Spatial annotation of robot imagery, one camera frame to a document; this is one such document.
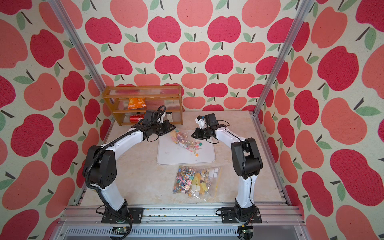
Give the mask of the ziploc bag of colourful candies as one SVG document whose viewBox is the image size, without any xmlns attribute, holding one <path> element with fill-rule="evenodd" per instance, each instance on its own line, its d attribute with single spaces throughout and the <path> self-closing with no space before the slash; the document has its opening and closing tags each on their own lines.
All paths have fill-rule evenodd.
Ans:
<svg viewBox="0 0 384 240">
<path fill-rule="evenodd" d="M 178 129 L 171 132 L 171 139 L 175 144 L 194 154 L 199 151 L 203 145 L 202 142 L 193 139 L 187 132 Z"/>
</svg>

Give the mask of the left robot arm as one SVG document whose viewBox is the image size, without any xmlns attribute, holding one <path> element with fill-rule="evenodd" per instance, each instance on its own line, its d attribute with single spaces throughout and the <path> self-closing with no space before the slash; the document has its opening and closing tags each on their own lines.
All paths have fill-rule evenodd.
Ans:
<svg viewBox="0 0 384 240">
<path fill-rule="evenodd" d="M 164 120 L 166 106 L 157 110 L 147 110 L 143 119 L 133 125 L 129 131 L 115 140 L 88 149 L 83 175 L 88 189 L 96 191 L 106 210 L 104 217 L 111 216 L 117 223 L 131 224 L 133 217 L 127 201 L 120 194 L 115 183 L 117 178 L 117 160 L 131 147 L 148 141 L 152 135 L 158 137 L 173 131 L 176 126 Z"/>
</svg>

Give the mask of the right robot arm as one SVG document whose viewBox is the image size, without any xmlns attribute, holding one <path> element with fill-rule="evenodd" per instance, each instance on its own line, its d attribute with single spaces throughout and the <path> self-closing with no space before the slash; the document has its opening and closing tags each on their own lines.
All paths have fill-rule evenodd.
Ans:
<svg viewBox="0 0 384 240">
<path fill-rule="evenodd" d="M 232 208 L 220 208 L 216 214 L 222 218 L 222 223 L 260 224 L 262 218 L 259 208 L 255 205 L 254 192 L 257 177 L 263 168 L 263 161 L 253 138 L 242 138 L 228 129 L 228 126 L 219 124 L 215 114 L 198 116 L 199 125 L 192 138 L 208 140 L 214 138 L 231 149 L 232 164 L 235 173 L 239 176 L 239 189 Z"/>
</svg>

